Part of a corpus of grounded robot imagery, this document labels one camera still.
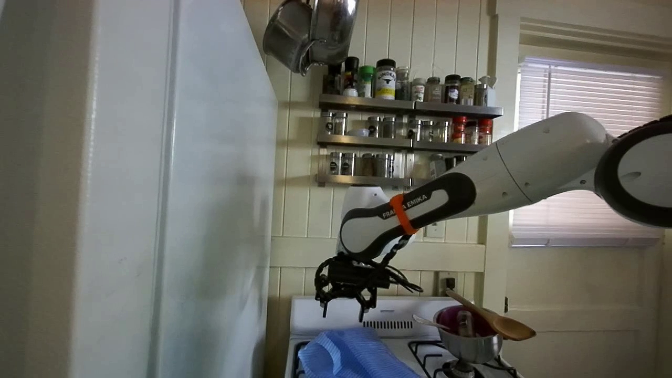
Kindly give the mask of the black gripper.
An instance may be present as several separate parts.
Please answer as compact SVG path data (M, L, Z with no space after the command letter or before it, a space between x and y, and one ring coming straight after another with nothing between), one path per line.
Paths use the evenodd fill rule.
M321 302L321 316L327 316L329 300L352 298L358 302L358 323L377 298L380 288L392 283L392 274L377 262L356 262L337 255L322 260L315 270L315 298Z

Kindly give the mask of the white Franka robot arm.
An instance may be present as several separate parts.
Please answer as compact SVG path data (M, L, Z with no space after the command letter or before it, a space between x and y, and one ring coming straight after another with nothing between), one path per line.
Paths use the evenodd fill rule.
M575 111L528 123L420 186L348 207L335 255L317 266L315 300L329 304L348 298L370 311L382 288L416 288L390 258L421 226L506 213L565 192L591 192L627 221L670 230L670 158L670 116L620 136Z

